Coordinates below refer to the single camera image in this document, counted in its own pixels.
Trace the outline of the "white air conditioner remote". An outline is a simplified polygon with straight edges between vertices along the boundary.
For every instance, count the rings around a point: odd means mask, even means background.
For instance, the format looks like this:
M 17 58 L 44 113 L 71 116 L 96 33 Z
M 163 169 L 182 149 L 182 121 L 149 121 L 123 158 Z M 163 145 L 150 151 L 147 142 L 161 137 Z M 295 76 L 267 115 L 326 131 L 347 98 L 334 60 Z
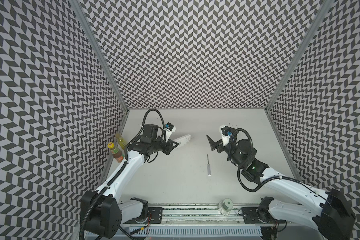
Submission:
M 186 144 L 188 144 L 191 141 L 191 135 L 185 135 L 185 136 L 179 137 L 173 141 L 175 142 L 176 148 L 181 148 L 181 147 L 184 147 Z

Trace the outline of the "clear handle screwdriver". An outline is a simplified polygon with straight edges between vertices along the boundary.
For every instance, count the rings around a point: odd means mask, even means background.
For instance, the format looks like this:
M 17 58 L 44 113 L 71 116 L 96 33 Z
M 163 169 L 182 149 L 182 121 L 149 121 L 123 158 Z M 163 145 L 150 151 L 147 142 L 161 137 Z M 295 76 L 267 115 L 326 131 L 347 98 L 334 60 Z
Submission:
M 212 176 L 212 174 L 211 174 L 211 165 L 210 165 L 209 155 L 208 154 L 207 154 L 207 174 L 208 174 L 208 177 Z

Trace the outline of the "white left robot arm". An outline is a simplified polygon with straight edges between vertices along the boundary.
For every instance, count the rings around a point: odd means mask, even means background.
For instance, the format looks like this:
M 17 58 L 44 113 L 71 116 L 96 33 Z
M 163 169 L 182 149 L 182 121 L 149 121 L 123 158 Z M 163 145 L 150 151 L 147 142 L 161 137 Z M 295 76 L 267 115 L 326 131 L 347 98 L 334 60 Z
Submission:
M 98 239 L 112 238 L 120 225 L 136 219 L 140 222 L 148 217 L 148 202 L 131 198 L 121 203 L 123 190 L 137 170 L 148 162 L 152 153 L 163 152 L 169 155 L 179 143 L 169 139 L 167 142 L 152 140 L 148 143 L 133 142 L 118 168 L 96 190 L 87 191 L 81 198 L 81 217 L 79 239 L 85 239 L 85 232 L 98 235 Z

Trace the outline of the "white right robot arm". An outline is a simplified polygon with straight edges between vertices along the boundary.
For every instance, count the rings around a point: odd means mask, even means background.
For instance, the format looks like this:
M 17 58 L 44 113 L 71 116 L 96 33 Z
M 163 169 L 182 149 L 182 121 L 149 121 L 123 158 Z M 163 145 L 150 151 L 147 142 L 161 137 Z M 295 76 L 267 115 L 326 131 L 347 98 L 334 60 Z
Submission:
M 283 203 L 273 197 L 262 198 L 258 207 L 263 222 L 291 221 L 317 230 L 327 240 L 349 240 L 356 222 L 352 203 L 339 190 L 318 189 L 287 177 L 256 159 L 257 150 L 250 139 L 237 141 L 223 136 L 214 142 L 207 137 L 211 150 L 227 153 L 228 161 L 237 167 L 240 185 L 255 193 L 263 187 L 275 190 L 295 201 Z

